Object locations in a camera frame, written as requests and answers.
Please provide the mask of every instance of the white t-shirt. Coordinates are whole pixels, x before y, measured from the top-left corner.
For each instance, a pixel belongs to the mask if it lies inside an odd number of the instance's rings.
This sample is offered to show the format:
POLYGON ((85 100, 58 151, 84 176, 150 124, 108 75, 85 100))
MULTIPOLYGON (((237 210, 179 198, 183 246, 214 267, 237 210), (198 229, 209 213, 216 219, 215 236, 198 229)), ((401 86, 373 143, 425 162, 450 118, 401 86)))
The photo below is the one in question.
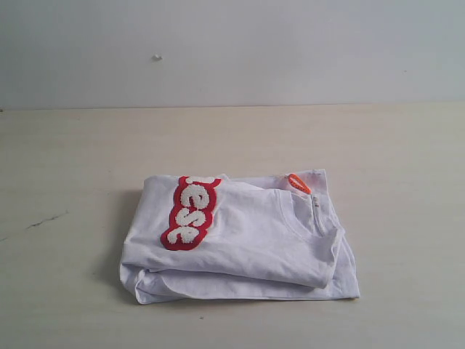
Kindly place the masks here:
POLYGON ((141 303, 358 297, 325 172, 299 176, 312 195, 284 176, 147 179, 124 245, 124 286, 141 303))

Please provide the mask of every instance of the tabletop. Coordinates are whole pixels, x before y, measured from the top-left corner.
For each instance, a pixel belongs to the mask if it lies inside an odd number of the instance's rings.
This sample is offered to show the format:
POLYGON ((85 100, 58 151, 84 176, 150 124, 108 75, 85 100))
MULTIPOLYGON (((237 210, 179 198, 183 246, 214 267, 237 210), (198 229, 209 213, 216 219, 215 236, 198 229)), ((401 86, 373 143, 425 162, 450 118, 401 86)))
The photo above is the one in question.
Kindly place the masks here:
POLYGON ((463 348, 465 103, 0 113, 0 348, 463 348), (359 300, 138 305, 142 182, 326 169, 359 300))

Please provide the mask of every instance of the red patch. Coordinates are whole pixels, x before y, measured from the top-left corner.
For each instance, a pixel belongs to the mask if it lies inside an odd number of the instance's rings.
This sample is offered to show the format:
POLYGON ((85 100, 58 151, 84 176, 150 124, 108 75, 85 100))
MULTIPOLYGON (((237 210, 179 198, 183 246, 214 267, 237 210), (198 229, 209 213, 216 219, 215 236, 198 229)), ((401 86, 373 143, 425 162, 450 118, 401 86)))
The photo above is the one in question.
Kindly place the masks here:
POLYGON ((160 241, 163 244, 163 246, 165 246, 166 249, 169 249, 171 251, 179 251, 179 250, 189 251, 190 249, 196 248, 199 245, 199 243, 202 242, 203 238, 205 238, 206 234, 208 233, 207 229, 213 223, 213 210, 217 204, 217 192, 215 191, 215 187, 221 183, 221 179, 217 178, 213 181, 213 183, 203 183, 203 182, 193 181, 192 185, 200 185, 205 189, 208 195, 208 198, 203 198, 203 199, 209 200, 208 205, 205 208, 198 209, 197 207, 195 207, 195 202, 192 198, 190 198, 189 207, 182 205, 181 194, 187 187, 190 186, 190 184, 186 183, 187 178, 189 177, 183 176, 183 177, 180 177, 179 179, 179 185, 174 192, 174 207, 171 210, 171 213, 169 215, 169 228, 167 231, 161 234, 161 237, 160 237, 160 241), (203 224, 199 225, 198 227, 194 226, 195 221, 191 222, 188 225, 177 224, 176 216, 179 213, 179 211, 184 208, 189 209, 189 213, 192 213, 194 211, 201 211, 205 215, 205 222, 203 222, 203 224), (169 236, 169 234, 173 230, 180 228, 182 226, 192 227, 191 231, 194 231, 193 229, 197 230, 197 234, 195 238, 193 238, 192 241, 183 242, 182 235, 180 233, 178 233, 177 236, 169 236))

